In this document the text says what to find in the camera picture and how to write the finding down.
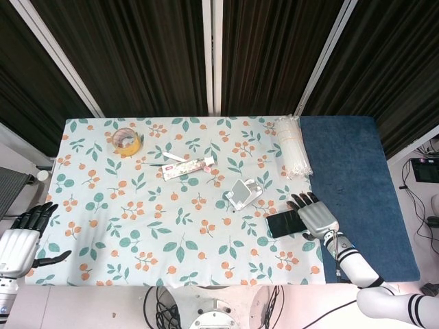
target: white robotic arm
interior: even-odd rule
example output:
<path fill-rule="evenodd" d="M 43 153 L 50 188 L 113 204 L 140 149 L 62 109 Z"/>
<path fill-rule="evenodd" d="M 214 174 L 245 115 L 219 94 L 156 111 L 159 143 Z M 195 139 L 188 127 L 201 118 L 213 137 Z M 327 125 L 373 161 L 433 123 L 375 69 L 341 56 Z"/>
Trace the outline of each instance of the white robotic arm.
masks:
<path fill-rule="evenodd" d="M 16 279 L 32 267 L 59 263 L 71 253 L 69 250 L 54 258 L 34 260 L 40 237 L 57 207 L 48 202 L 24 212 L 0 239 L 0 328 L 5 326 L 18 293 Z"/>
<path fill-rule="evenodd" d="M 338 232 L 337 219 L 317 197 L 308 192 L 292 195 L 288 204 L 298 212 L 311 235 L 323 240 L 324 246 L 349 280 L 361 290 L 357 294 L 360 311 L 373 318 L 404 321 L 421 328 L 439 328 L 439 300 L 434 297 L 410 294 L 397 295 L 396 289 L 384 281 L 366 262 L 348 238 Z"/>

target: striped curtain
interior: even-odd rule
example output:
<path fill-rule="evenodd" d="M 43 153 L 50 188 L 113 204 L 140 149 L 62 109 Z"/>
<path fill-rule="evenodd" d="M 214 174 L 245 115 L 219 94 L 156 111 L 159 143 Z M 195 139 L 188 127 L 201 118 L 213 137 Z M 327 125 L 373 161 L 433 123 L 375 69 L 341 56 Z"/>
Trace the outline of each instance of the striped curtain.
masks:
<path fill-rule="evenodd" d="M 374 117 L 388 158 L 439 125 L 438 17 L 437 1 L 359 1 L 303 115 Z"/>
<path fill-rule="evenodd" d="M 66 119 L 92 115 L 9 1 L 0 40 L 0 122 L 56 156 Z"/>
<path fill-rule="evenodd" d="M 222 115 L 296 109 L 342 0 L 224 0 Z"/>
<path fill-rule="evenodd" d="M 208 115 L 201 0 L 33 0 L 106 117 Z"/>

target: tape roll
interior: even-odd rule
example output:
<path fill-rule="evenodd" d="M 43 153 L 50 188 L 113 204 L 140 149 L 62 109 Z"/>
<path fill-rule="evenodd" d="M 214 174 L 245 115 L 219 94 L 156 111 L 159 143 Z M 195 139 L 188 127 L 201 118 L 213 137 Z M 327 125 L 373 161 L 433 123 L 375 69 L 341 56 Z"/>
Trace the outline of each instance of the tape roll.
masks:
<path fill-rule="evenodd" d="M 140 150 L 139 135 L 130 128 L 121 128 L 112 136 L 112 144 L 122 156 L 132 156 Z"/>

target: phone screen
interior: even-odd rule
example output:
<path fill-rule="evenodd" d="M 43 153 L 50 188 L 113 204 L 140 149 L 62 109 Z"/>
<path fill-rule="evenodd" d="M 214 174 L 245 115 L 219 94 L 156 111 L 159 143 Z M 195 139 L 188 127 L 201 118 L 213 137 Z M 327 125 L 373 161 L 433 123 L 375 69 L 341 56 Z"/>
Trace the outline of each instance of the phone screen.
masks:
<path fill-rule="evenodd" d="M 297 211 L 294 210 L 268 216 L 267 223 L 273 238 L 302 232 L 307 229 Z"/>

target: blue felt pad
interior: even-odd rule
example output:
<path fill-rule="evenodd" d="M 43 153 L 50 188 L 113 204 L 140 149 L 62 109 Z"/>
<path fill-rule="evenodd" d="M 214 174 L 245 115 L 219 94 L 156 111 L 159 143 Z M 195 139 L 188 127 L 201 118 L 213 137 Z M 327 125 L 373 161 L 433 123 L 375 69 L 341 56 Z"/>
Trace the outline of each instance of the blue felt pad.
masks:
<path fill-rule="evenodd" d="M 313 192 L 338 219 L 340 231 L 384 280 L 419 280 L 374 120 L 301 117 L 300 126 Z M 335 262 L 323 249 L 326 281 L 336 282 Z"/>

